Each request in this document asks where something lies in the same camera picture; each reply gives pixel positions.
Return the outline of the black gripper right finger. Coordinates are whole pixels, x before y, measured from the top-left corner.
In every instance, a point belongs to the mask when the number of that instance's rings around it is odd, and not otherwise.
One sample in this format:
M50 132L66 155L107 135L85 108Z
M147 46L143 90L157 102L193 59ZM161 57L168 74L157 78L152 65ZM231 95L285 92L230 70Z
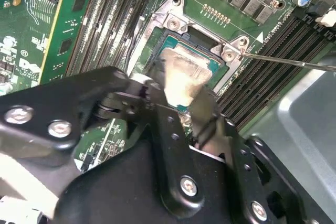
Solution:
M245 140L209 93L209 153L225 160L229 209L236 223L306 223L301 187L263 143Z

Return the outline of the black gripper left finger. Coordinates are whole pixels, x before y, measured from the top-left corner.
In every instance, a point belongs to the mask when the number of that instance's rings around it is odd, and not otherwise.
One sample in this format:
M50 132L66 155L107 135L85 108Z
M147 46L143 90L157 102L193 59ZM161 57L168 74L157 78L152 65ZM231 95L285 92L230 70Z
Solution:
M134 140L147 129L158 140L184 140L178 113L157 83L104 67L1 97L1 175L18 192L26 181L47 191L43 169L66 165L84 131L117 118Z

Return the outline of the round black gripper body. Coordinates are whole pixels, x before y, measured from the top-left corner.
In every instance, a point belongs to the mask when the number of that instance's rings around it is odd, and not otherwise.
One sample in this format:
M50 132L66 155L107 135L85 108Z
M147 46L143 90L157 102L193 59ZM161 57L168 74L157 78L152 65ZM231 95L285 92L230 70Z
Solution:
M54 223L232 223L231 172L180 137L142 139L71 182Z

